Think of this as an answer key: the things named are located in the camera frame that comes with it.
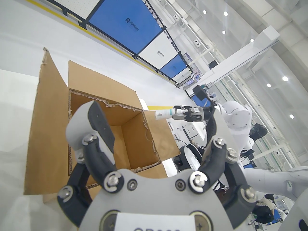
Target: black backpack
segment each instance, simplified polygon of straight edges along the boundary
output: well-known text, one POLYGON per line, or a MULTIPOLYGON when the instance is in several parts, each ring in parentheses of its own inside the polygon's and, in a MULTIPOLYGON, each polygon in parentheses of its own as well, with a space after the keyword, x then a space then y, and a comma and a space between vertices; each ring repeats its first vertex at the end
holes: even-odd
POLYGON ((257 216, 256 222, 262 224, 267 224, 274 220, 274 215, 272 214, 272 211, 266 205, 256 205, 252 213, 257 216))

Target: blue panel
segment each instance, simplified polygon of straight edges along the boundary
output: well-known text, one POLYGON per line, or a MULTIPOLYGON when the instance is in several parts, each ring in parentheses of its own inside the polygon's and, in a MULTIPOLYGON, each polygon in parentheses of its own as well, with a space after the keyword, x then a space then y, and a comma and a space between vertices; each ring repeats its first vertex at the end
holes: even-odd
POLYGON ((186 64, 183 62, 180 55, 177 55, 170 62, 168 62, 164 67, 162 67, 160 71, 165 73, 168 77, 173 78, 185 68, 186 68, 186 64))
POLYGON ((197 106, 200 107, 209 107, 211 102, 208 99, 199 100, 196 95, 192 96, 191 99, 196 103, 197 106))
POLYGON ((253 166, 249 163, 249 164, 243 166, 243 168, 253 168, 253 166))
POLYGON ((278 222, 278 219, 280 219, 281 217, 280 217, 280 213, 275 209, 274 210, 274 220, 271 222, 272 224, 275 224, 275 223, 277 223, 278 222))
POLYGON ((89 22, 135 53, 161 32, 142 0, 105 0, 89 22))

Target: yellow stripe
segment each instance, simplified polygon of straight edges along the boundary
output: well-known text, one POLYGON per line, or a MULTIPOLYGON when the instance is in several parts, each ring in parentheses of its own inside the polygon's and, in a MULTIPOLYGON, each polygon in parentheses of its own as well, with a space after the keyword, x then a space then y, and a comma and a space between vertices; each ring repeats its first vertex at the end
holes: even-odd
POLYGON ((94 33, 91 33, 91 32, 89 32, 89 31, 87 31, 86 29, 84 29, 84 28, 82 28, 81 26, 79 26, 79 24, 73 23, 73 22, 70 21, 67 17, 64 17, 64 16, 62 16, 62 15, 59 15, 59 14, 56 13, 55 11, 53 11, 53 10, 51 10, 51 9, 48 9, 47 7, 43 6, 42 4, 40 4, 40 3, 36 2, 36 1, 33 1, 33 0, 25 0, 25 1, 27 1, 27 2, 29 2, 29 3, 31 3, 31 4, 33 4, 33 5, 35 5, 35 6, 37 6, 37 7, 39 7, 40 9, 42 9, 42 10, 44 10, 44 11, 49 12, 50 14, 53 14, 54 16, 56 16, 56 17, 58 17, 58 18, 64 20, 66 23, 69 23, 69 24, 71 24, 72 26, 77 27, 79 30, 81 30, 81 31, 83 31, 83 32, 85 32, 85 33, 91 35, 92 37, 96 38, 97 40, 103 42, 104 44, 106 44, 106 45, 108 45, 109 47, 113 48, 114 50, 118 51, 118 52, 121 53, 122 55, 125 55, 126 57, 128 57, 128 58, 130 58, 131 60, 137 62, 138 64, 142 65, 142 66, 145 67, 146 69, 148 69, 148 70, 154 72, 155 74, 159 75, 161 78, 165 79, 166 81, 169 81, 169 80, 168 80, 167 78, 165 78, 164 76, 162 76, 162 75, 156 73, 155 70, 153 70, 153 69, 147 67, 147 66, 144 65, 143 63, 141 63, 141 62, 139 62, 138 60, 134 59, 131 55, 129 55, 129 54, 123 52, 122 50, 120 50, 119 48, 115 47, 114 45, 111 45, 109 42, 107 42, 107 41, 105 41, 104 39, 102 39, 102 38, 96 36, 94 33))
POLYGON ((173 107, 161 107, 161 106, 148 106, 149 110, 162 110, 162 109, 172 109, 173 107))

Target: open cardboard box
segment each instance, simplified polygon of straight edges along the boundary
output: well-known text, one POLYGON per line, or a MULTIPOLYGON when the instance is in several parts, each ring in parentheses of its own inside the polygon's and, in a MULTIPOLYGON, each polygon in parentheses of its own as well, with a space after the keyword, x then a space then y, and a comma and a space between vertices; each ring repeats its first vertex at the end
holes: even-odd
MULTIPOLYGON (((118 169, 149 178, 167 177, 162 161, 179 155, 166 120, 143 111, 132 89, 93 70, 68 62, 68 87, 45 49, 34 104, 24 184, 25 195, 57 193, 76 160, 65 138, 67 123, 84 103, 96 100, 115 137, 118 169)), ((97 183, 90 176, 87 188, 97 183)))

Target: white cylinder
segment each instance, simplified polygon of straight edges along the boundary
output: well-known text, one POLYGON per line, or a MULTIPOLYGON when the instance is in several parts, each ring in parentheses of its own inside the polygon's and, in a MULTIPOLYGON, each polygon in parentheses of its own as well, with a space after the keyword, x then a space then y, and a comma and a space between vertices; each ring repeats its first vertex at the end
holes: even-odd
POLYGON ((187 109, 162 109, 155 112, 156 120, 169 119, 173 115, 180 115, 187 112, 187 109))

